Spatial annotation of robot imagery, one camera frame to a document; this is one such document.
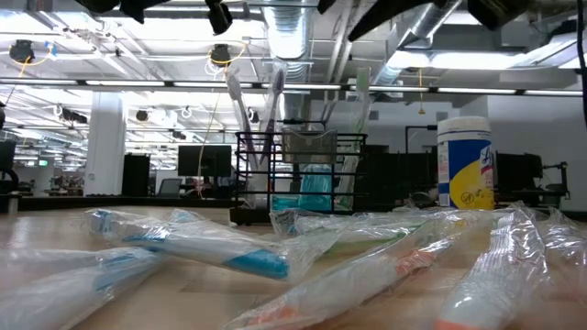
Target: fluorescent light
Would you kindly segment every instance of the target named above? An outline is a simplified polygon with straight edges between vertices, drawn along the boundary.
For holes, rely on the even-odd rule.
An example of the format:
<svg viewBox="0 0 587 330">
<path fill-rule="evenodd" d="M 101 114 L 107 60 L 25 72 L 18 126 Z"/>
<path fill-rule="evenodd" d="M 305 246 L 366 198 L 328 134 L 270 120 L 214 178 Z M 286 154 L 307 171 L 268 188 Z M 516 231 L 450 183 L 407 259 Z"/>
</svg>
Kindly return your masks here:
<svg viewBox="0 0 587 330">
<path fill-rule="evenodd" d="M 351 86 L 351 90 L 356 91 L 356 86 Z M 370 92 L 406 92 L 406 93 L 426 93 L 428 87 L 410 87 L 410 86 L 371 86 Z"/>
<path fill-rule="evenodd" d="M 37 160 L 37 157 L 15 156 L 15 160 Z"/>
<path fill-rule="evenodd" d="M 524 95 L 528 96 L 582 96 L 582 91 L 549 91 L 549 90 L 527 90 Z"/>
<path fill-rule="evenodd" d="M 320 90 L 320 91 L 340 91 L 339 85 L 333 84 L 311 84 L 311 83 L 286 83 L 285 89 L 300 89 L 304 91 Z"/>
<path fill-rule="evenodd" d="M 177 87 L 227 88 L 225 82 L 174 82 Z M 241 88 L 250 88 L 252 83 L 242 83 Z"/>
<path fill-rule="evenodd" d="M 34 131 L 30 131 L 27 129 L 20 129 L 20 128 L 15 128 L 14 129 L 15 133 L 23 138 L 34 138 L 34 139 L 42 139 L 43 136 L 37 132 Z"/>
<path fill-rule="evenodd" d="M 484 89 L 484 88 L 438 88 L 439 93 L 455 93 L 455 94 L 515 94 L 513 89 Z"/>
<path fill-rule="evenodd" d="M 139 87 L 163 87 L 165 82 L 150 82 L 150 81 L 86 81 L 92 86 L 139 86 Z"/>
<path fill-rule="evenodd" d="M 438 69 L 505 70 L 515 64 L 513 55 L 496 52 L 441 52 L 430 65 Z"/>
<path fill-rule="evenodd" d="M 430 59 L 426 54 L 409 52 L 409 51 L 396 51 L 392 57 L 387 61 L 387 66 L 390 68 L 425 68 L 430 64 Z"/>
<path fill-rule="evenodd" d="M 58 80 L 58 79 L 0 79 L 0 83 L 15 83 L 15 84 L 58 84 L 58 85 L 70 85 L 77 84 L 74 80 Z"/>
<path fill-rule="evenodd" d="M 69 150 L 69 149 L 65 149 L 65 152 L 67 152 L 70 155 L 79 156 L 79 157 L 85 157 L 85 155 L 82 152 L 72 151 L 72 150 Z"/>
</svg>

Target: white column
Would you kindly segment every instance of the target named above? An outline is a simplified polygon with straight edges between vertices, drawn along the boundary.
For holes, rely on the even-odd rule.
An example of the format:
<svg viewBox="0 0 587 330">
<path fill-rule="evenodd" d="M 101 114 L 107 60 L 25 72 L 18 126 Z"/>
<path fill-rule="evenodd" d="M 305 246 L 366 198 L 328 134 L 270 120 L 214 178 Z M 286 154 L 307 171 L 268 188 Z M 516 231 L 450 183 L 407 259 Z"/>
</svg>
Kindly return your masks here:
<svg viewBox="0 0 587 330">
<path fill-rule="evenodd" d="M 49 196 L 45 191 L 51 189 L 51 179 L 54 174 L 55 159 L 39 157 L 37 175 L 35 175 L 35 191 L 33 192 L 35 196 Z"/>
<path fill-rule="evenodd" d="M 120 93 L 94 92 L 83 194 L 120 194 L 127 109 Z"/>
</svg>

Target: computer monitor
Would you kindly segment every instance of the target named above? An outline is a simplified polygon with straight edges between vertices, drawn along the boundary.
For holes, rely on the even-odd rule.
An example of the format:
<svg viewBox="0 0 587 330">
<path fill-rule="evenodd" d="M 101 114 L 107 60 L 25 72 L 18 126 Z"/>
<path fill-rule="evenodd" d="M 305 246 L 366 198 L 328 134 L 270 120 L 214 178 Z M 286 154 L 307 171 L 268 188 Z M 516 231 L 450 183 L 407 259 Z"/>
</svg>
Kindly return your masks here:
<svg viewBox="0 0 587 330">
<path fill-rule="evenodd" d="M 179 176 L 197 176 L 202 146 L 180 146 L 177 173 Z M 230 146 L 204 146 L 201 176 L 232 176 L 232 148 Z"/>
<path fill-rule="evenodd" d="M 496 186 L 500 191 L 534 189 L 535 178 L 542 178 L 542 159 L 537 155 L 495 153 Z"/>
</svg>

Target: plastic wrapper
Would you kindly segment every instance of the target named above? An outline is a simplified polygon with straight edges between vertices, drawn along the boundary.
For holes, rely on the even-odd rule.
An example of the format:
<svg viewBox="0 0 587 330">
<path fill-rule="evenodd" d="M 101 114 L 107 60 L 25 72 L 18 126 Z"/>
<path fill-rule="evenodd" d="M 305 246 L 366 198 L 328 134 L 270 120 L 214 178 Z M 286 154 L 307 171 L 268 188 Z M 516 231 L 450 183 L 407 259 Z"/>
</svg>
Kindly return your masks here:
<svg viewBox="0 0 587 330">
<path fill-rule="evenodd" d="M 332 190 L 332 172 L 330 165 L 309 164 L 306 172 L 319 172 L 326 175 L 302 175 L 302 193 L 330 193 Z M 332 208 L 330 195 L 300 195 L 299 206 L 305 210 L 328 211 Z"/>
<path fill-rule="evenodd" d="M 369 248 L 395 241 L 414 232 L 426 218 L 423 213 L 379 213 L 326 215 L 291 209 L 271 213 L 275 233 L 280 237 L 301 235 L 318 229 L 341 232 L 338 242 L 328 253 L 356 254 Z"/>
<path fill-rule="evenodd" d="M 139 285 L 162 262 L 160 255 L 136 247 L 2 253 L 11 272 L 20 270 L 31 280 L 12 281 L 16 285 L 0 291 L 0 329 L 6 330 L 69 329 Z"/>
<path fill-rule="evenodd" d="M 412 235 L 371 249 L 302 282 L 243 313 L 225 329 L 290 330 L 319 324 L 358 307 L 414 271 L 433 266 L 464 233 L 492 222 L 483 213 L 462 211 L 429 214 L 426 218 Z"/>
<path fill-rule="evenodd" d="M 560 211 L 551 209 L 538 222 L 546 244 L 550 282 L 543 284 L 516 320 L 532 330 L 584 329 L 587 322 L 587 231 Z"/>
<path fill-rule="evenodd" d="M 443 303 L 435 329 L 503 329 L 548 282 L 546 246 L 533 212 L 519 209 L 501 218 L 490 244 Z"/>
<path fill-rule="evenodd" d="M 182 210 L 172 214 L 182 223 L 108 210 L 87 214 L 91 232 L 116 246 L 144 247 L 281 281 L 303 277 L 340 236 L 337 231 L 320 230 L 274 242 Z"/>
<path fill-rule="evenodd" d="M 559 286 L 587 307 L 587 228 L 550 209 L 550 218 L 541 223 L 547 245 L 547 262 L 559 272 Z"/>
</svg>

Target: table surface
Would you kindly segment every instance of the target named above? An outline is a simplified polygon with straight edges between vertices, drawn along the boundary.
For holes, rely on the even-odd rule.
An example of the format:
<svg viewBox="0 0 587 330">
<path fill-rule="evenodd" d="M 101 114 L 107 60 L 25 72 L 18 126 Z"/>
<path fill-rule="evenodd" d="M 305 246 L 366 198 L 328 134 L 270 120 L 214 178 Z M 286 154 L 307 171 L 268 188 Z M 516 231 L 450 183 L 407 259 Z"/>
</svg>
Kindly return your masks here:
<svg viewBox="0 0 587 330">
<path fill-rule="evenodd" d="M 152 216 L 165 216 L 172 210 L 163 207 L 112 209 Z M 227 209 L 193 210 L 215 222 L 228 222 Z M 103 242 L 87 234 L 82 221 L 84 211 L 25 212 L 13 217 L 0 216 L 0 248 L 107 248 Z M 272 231 L 270 226 L 239 229 L 258 234 Z M 433 269 L 421 271 L 399 287 L 369 300 L 365 306 L 312 329 L 430 329 L 444 298 L 486 249 L 488 234 L 468 237 L 460 248 L 448 253 Z M 310 270 L 308 277 L 347 258 L 349 255 L 323 257 Z M 288 284 L 276 280 L 171 258 L 136 290 L 107 304 L 73 329 L 218 329 L 240 313 L 289 288 Z M 584 325 L 587 321 L 585 310 L 566 299 L 558 297 L 548 301 L 548 308 L 553 311 L 548 313 L 548 319 L 558 326 L 534 323 L 530 327 L 510 328 L 581 329 L 581 323 Z M 535 314 L 531 316 L 529 319 L 536 319 Z"/>
<path fill-rule="evenodd" d="M 164 207 L 110 209 L 152 216 L 165 216 L 172 210 Z M 192 210 L 215 222 L 228 223 L 228 209 Z M 87 234 L 82 222 L 84 211 L 86 209 L 21 212 L 14 217 L 0 215 L 0 248 L 108 248 Z M 239 229 L 259 234 L 272 232 L 268 225 Z M 316 273 L 333 263 L 338 262 L 320 262 L 310 272 Z M 136 290 L 107 304 L 73 329 L 217 329 L 254 304 L 288 288 L 288 284 L 276 280 L 171 258 Z"/>
</svg>

